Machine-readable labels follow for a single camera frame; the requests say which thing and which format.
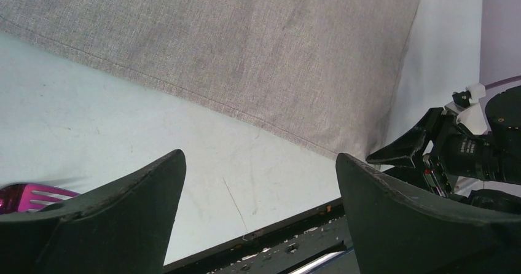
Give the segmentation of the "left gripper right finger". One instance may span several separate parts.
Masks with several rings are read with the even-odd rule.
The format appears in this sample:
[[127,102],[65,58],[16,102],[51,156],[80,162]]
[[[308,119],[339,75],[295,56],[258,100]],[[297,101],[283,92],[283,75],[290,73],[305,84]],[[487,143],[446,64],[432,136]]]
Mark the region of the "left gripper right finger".
[[335,169],[362,273],[519,273],[520,216],[459,203],[348,154]]

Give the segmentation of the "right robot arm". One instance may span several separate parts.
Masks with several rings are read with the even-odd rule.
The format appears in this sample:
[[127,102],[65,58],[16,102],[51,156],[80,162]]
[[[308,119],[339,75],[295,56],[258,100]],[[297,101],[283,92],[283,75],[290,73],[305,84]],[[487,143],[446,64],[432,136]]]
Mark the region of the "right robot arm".
[[446,107],[430,108],[407,132],[371,153],[372,165],[442,197],[458,178],[520,184],[520,87],[495,95],[484,108],[470,90]]

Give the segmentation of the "grey cloth napkin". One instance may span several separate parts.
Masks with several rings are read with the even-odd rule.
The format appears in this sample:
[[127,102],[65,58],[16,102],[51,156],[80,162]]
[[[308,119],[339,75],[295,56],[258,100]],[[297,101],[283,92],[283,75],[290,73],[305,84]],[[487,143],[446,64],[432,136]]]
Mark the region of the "grey cloth napkin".
[[385,142],[420,0],[1,0],[1,31],[329,158]]

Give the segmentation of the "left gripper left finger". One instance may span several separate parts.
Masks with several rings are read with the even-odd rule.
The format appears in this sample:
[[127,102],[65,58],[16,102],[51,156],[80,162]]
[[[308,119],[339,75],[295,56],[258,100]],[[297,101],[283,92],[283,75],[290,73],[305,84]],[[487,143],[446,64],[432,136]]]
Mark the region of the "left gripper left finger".
[[1,216],[2,273],[161,273],[186,176],[183,151],[33,213]]

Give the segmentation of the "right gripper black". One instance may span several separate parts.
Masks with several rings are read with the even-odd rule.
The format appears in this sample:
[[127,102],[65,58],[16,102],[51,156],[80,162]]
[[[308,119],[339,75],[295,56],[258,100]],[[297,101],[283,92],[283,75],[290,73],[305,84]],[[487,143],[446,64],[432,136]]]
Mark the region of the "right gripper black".
[[[441,112],[433,130],[433,149],[424,156],[424,179],[430,192],[452,194],[452,181],[459,177],[520,184],[520,109],[487,107],[485,116],[491,130],[486,135],[473,135],[462,124],[456,124],[453,114]],[[428,140],[428,127],[418,123],[368,155],[366,162],[416,168]]]

